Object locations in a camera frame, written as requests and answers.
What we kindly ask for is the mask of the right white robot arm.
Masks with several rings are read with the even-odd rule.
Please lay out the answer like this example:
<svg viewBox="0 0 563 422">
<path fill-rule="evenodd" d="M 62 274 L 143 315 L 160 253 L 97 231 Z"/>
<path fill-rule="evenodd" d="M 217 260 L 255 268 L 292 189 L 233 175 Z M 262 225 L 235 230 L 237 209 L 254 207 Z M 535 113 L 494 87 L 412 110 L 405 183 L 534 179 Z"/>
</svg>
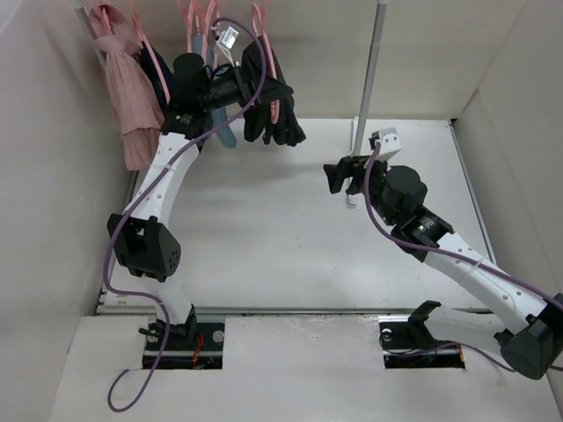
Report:
<svg viewBox="0 0 563 422">
<path fill-rule="evenodd" d="M 422 303 L 410 316 L 407 358 L 460 344 L 501 356 L 508 370 L 541 379 L 562 353 L 562 296 L 549 296 L 505 273 L 476 252 L 424 201 L 427 185 L 419 173 L 390 166 L 373 156 L 345 156 L 324 164 L 330 193 L 363 196 L 369 218 L 380 233 L 481 301 L 488 314 L 450 309 L 438 301 Z"/>
</svg>

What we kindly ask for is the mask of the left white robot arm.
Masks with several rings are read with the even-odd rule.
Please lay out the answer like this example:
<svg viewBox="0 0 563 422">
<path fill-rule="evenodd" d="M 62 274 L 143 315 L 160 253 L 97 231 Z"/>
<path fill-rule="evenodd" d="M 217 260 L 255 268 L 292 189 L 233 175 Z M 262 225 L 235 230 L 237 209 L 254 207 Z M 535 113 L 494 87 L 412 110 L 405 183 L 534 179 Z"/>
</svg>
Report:
<svg viewBox="0 0 563 422">
<path fill-rule="evenodd" d="M 211 136 L 212 112 L 259 102 L 265 70 L 249 64 L 213 70 L 198 54 L 183 54 L 173 64 L 173 92 L 157 141 L 157 151 L 139 191 L 121 214 L 107 222 L 111 247 L 120 266 L 135 280 L 131 295 L 154 301 L 157 319 L 144 335 L 161 345 L 191 346 L 197 335 L 194 306 L 176 272 L 182 247 L 169 229 L 174 201 L 187 171 Z"/>
</svg>

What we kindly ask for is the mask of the pink hanger with navy garment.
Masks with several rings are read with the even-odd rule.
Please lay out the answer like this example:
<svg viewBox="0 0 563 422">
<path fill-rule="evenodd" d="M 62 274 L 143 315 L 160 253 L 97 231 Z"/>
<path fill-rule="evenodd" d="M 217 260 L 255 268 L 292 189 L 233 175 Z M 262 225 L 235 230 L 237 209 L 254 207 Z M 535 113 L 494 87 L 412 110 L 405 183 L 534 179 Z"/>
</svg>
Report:
<svg viewBox="0 0 563 422">
<path fill-rule="evenodd" d="M 149 40 L 146 36 L 146 33 L 143 30 L 143 27 L 142 27 L 142 24 L 141 24 L 141 21 L 139 19 L 139 15 L 138 15 L 138 12 L 137 12 L 137 9 L 136 9 L 136 6 L 135 6 L 135 1 L 130 0 L 129 3 L 130 3 L 130 6 L 131 6 L 131 9 L 132 9 L 132 18 L 133 18 L 133 21 L 134 21 L 135 29 L 137 30 L 137 34 L 139 35 L 142 43 L 144 44 L 144 46 L 146 47 L 146 49 L 148 51 L 148 54 L 150 56 L 153 67 L 154 67 L 154 69 L 157 73 L 157 77 L 158 77 L 158 80 L 159 80 L 160 87 L 161 87 L 161 89 L 164 93 L 165 102 L 166 102 L 166 104 L 169 104 L 170 99 L 171 99 L 171 95 L 170 95 L 170 92 L 169 92 L 168 84 L 167 84 L 166 79 L 165 79 L 165 75 L 162 71 L 162 67 L 160 66 L 160 62 L 159 62 L 157 56 L 155 55 L 154 49 L 152 48 L 152 45 L 150 44 L 150 42 L 149 42 Z"/>
</svg>

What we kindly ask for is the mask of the pink hanger with denim garment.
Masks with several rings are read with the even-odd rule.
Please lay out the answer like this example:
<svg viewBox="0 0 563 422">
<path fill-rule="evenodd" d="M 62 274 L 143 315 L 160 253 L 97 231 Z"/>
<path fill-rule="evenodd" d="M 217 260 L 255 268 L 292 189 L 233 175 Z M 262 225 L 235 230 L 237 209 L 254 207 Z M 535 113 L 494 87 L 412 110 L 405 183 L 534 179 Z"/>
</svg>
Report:
<svg viewBox="0 0 563 422">
<path fill-rule="evenodd" d="M 180 15 L 183 19 L 186 30 L 186 51 L 188 53 L 197 53 L 205 57 L 203 51 L 203 23 L 205 13 L 200 1 L 191 0 L 176 1 Z"/>
</svg>

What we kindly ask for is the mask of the light blue denim garment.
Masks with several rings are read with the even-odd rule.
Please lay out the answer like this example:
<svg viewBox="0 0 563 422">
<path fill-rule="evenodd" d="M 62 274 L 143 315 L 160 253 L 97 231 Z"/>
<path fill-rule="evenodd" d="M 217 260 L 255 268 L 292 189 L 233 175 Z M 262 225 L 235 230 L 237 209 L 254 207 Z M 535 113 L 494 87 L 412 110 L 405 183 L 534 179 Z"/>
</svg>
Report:
<svg viewBox="0 0 563 422">
<path fill-rule="evenodd" d="M 203 52 L 203 35 L 195 34 L 192 36 L 192 49 L 195 53 L 202 55 Z M 228 120 L 227 112 L 224 107 L 215 109 L 211 112 L 213 118 L 213 128 L 219 127 L 216 131 L 216 137 L 219 142 L 228 149 L 233 149 L 237 146 L 237 137 L 232 132 L 229 125 L 226 125 Z"/>
</svg>

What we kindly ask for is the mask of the navy blue garment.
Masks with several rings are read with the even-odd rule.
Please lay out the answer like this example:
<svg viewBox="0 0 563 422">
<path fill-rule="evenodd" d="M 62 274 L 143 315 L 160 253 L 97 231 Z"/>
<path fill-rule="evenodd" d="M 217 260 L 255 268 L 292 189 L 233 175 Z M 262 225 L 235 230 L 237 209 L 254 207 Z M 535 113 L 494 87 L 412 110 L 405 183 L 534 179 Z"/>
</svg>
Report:
<svg viewBox="0 0 563 422">
<path fill-rule="evenodd" d="M 162 111 L 166 113 L 174 92 L 172 72 L 163 57 L 154 48 L 149 47 L 144 41 L 142 45 L 139 64 L 152 84 Z"/>
</svg>

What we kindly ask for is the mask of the pink pleated garment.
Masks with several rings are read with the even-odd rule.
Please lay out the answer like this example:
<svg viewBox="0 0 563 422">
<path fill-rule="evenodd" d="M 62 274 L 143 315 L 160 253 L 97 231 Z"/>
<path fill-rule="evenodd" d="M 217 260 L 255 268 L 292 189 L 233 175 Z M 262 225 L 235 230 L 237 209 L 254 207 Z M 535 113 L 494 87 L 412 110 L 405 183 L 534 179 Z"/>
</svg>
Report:
<svg viewBox="0 0 563 422">
<path fill-rule="evenodd" d="M 131 23 L 108 4 L 113 35 L 105 53 L 105 79 L 130 171 L 150 166 L 157 153 L 164 115 L 149 78 L 139 64 L 142 41 Z"/>
</svg>

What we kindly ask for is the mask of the grey metal rack pole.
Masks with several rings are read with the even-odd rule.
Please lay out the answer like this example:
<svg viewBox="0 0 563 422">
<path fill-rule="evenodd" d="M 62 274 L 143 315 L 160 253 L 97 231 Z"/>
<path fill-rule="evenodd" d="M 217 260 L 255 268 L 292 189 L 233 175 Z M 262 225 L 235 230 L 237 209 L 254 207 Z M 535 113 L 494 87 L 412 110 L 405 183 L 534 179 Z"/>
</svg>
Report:
<svg viewBox="0 0 563 422">
<path fill-rule="evenodd" d="M 374 88 L 377 61 L 380 51 L 380 44 L 384 31 L 384 21 L 388 9 L 389 0 L 377 0 L 376 15 L 374 19 L 373 31 L 369 45 L 369 58 L 365 72 L 362 101 L 358 115 L 355 138 L 352 144 L 352 154 L 359 155 L 362 151 L 363 136 L 369 114 L 371 96 Z"/>
</svg>

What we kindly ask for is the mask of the metal rail at table front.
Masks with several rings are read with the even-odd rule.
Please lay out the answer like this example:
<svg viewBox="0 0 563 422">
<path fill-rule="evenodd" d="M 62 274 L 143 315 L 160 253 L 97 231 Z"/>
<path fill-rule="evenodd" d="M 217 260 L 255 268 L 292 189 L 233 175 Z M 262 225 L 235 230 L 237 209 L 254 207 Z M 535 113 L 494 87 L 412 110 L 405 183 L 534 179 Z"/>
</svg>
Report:
<svg viewBox="0 0 563 422">
<path fill-rule="evenodd" d="M 290 316 L 290 315 L 410 315 L 409 308 L 244 308 L 244 307 L 196 307 L 199 315 L 229 316 Z M 109 306 L 100 304 L 96 308 L 98 315 L 149 315 L 154 313 L 151 305 Z"/>
</svg>

